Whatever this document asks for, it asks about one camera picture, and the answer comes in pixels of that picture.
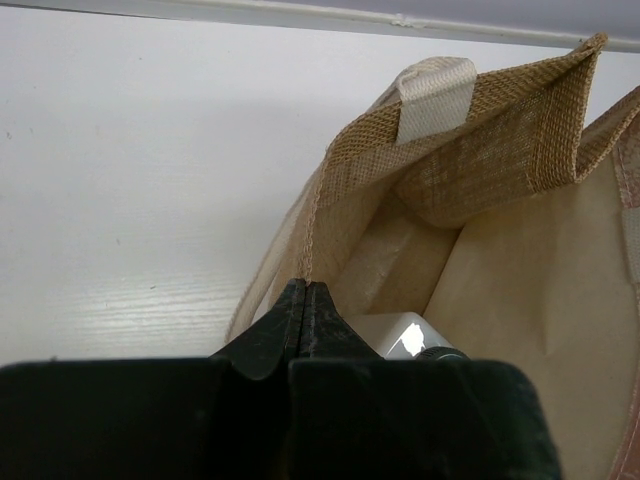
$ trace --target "metal object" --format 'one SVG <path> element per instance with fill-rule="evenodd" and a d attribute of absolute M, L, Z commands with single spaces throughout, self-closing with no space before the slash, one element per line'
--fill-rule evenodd
<path fill-rule="evenodd" d="M 435 362 L 438 360 L 469 360 L 469 357 L 457 348 L 438 346 L 423 350 L 416 359 Z"/>
<path fill-rule="evenodd" d="M 289 282 L 209 359 L 0 371 L 0 477 L 559 479 L 535 392 L 488 361 L 385 361 Z"/>

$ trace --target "tote bag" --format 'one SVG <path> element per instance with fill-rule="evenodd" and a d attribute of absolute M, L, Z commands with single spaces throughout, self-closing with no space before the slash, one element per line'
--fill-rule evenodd
<path fill-rule="evenodd" d="M 404 70 L 329 146 L 227 338 L 290 278 L 347 321 L 417 312 L 529 376 L 566 478 L 640 478 L 640 89 L 582 130 L 605 42 Z"/>

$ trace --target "clamp jaw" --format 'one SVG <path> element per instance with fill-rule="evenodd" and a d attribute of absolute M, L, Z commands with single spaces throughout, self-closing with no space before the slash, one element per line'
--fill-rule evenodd
<path fill-rule="evenodd" d="M 0 477 L 560 479 L 531 383 L 493 361 L 385 361 L 291 280 L 205 359 L 0 371 Z"/>

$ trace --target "beige fabric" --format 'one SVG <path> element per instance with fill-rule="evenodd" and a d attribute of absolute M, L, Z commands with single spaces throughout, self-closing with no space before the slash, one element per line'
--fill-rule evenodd
<path fill-rule="evenodd" d="M 628 208 L 622 212 L 622 226 L 627 233 L 629 273 L 633 283 L 640 283 L 640 208 Z"/>
<path fill-rule="evenodd" d="M 432 102 L 411 141 L 394 82 L 327 150 L 228 338 L 293 277 L 343 316 L 425 312 L 532 378 L 566 478 L 640 478 L 640 89 L 582 131 L 604 41 L 477 76 L 463 124 L 430 134 Z"/>
<path fill-rule="evenodd" d="M 568 479 L 604 479 L 628 420 L 638 355 L 610 160 L 580 186 L 468 222 L 425 318 L 472 358 L 520 367 Z"/>
<path fill-rule="evenodd" d="M 295 240 L 289 242 L 285 257 L 291 260 L 281 266 L 274 292 L 292 277 L 323 280 L 331 286 L 389 187 L 405 174 L 403 169 L 420 158 L 428 161 L 431 155 L 425 155 L 442 146 L 447 148 L 454 140 L 465 146 L 460 149 L 460 157 L 447 159 L 450 175 L 436 174 L 433 184 L 420 185 L 421 191 L 425 190 L 423 186 L 435 186 L 432 191 L 446 192 L 442 201 L 450 202 L 448 210 L 443 210 L 440 202 L 431 209 L 434 214 L 428 217 L 435 225 L 458 226 L 465 217 L 487 208 L 579 180 L 575 156 L 591 76 L 604 41 L 604 36 L 596 36 L 567 56 L 479 75 L 467 122 L 449 132 L 396 145 L 401 109 L 397 103 L 379 107 L 347 126 L 327 151 L 313 194 L 300 216 L 305 221 L 296 224 L 292 235 Z M 527 110 L 535 114 L 522 113 Z M 528 129 L 519 130 L 522 140 L 510 149 L 511 132 L 523 118 L 534 120 L 526 125 Z M 473 135 L 481 126 L 502 132 L 503 141 L 493 136 L 494 140 L 487 143 L 484 137 Z M 531 153 L 525 163 L 520 160 L 525 151 L 522 145 Z M 494 147 L 496 153 L 501 152 L 499 161 L 508 158 L 514 165 L 492 162 Z M 465 161 L 463 155 L 468 153 L 480 159 L 468 162 L 473 168 L 465 171 L 473 176 L 455 175 Z M 583 170 L 593 168 L 598 160 L 594 158 Z M 496 170 L 499 176 L 494 174 L 496 166 L 500 167 Z M 487 177 L 479 183 L 481 168 Z M 396 191 L 402 198 L 402 189 Z M 435 193 L 431 196 L 439 200 Z M 417 211 L 425 217 L 423 209 Z M 341 232 L 339 242 L 335 240 L 336 228 Z"/>

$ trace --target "white strap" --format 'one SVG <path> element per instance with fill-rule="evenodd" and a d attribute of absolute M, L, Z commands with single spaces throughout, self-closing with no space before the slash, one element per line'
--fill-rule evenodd
<path fill-rule="evenodd" d="M 402 100 L 396 143 L 452 130 L 465 123 L 477 73 L 471 60 L 433 57 L 402 72 L 396 87 Z"/>

